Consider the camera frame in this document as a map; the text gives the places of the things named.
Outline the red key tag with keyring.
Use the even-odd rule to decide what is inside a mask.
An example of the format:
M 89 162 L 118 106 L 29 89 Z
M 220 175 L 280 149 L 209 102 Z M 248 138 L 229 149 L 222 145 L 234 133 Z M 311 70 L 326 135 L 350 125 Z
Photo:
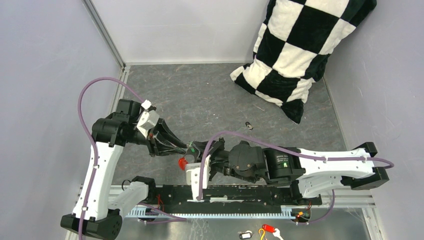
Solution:
M 187 159 L 186 159 L 186 157 L 185 157 L 185 156 L 182 156 L 182 157 L 178 160 L 178 166 L 179 166 L 179 168 L 180 168 L 181 170 L 183 170 L 183 171 L 186 169 L 187 164 L 188 164 L 188 161 L 187 161 Z

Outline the green key tag with key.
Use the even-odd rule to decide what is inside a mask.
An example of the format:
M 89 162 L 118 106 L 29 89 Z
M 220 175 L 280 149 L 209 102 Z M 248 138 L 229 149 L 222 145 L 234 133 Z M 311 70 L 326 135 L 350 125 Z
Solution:
M 186 154 L 185 155 L 186 156 L 192 156 L 194 159 L 197 158 L 196 149 L 195 149 L 192 141 L 190 141 L 187 144 L 187 150 L 186 150 Z

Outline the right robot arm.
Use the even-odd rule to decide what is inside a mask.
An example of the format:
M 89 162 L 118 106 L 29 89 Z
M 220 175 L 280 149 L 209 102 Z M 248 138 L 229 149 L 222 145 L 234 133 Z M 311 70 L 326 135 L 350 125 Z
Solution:
M 216 173 L 253 184 L 264 181 L 272 187 L 289 187 L 289 199 L 295 204 L 336 187 L 371 190 L 389 180 L 387 169 L 375 165 L 377 150 L 372 142 L 349 151 L 262 148 L 247 141 L 227 151 L 224 143 L 223 139 L 214 141 L 206 150 L 206 142 L 194 142 L 186 151 L 194 162 L 189 163 L 185 157 L 179 160 L 194 199 Z

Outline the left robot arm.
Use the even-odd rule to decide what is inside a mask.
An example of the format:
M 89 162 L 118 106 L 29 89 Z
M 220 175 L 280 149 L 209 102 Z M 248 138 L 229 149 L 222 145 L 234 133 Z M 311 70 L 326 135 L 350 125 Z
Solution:
M 82 237 L 114 240 L 124 217 L 139 203 L 158 203 L 153 178 L 136 176 L 127 189 L 109 199 L 118 160 L 127 144 L 143 145 L 149 154 L 168 156 L 184 154 L 187 144 L 169 129 L 149 101 L 139 103 L 121 99 L 117 109 L 98 119 L 88 134 L 91 141 L 89 167 L 81 195 L 72 213 L 62 217 L 62 228 Z

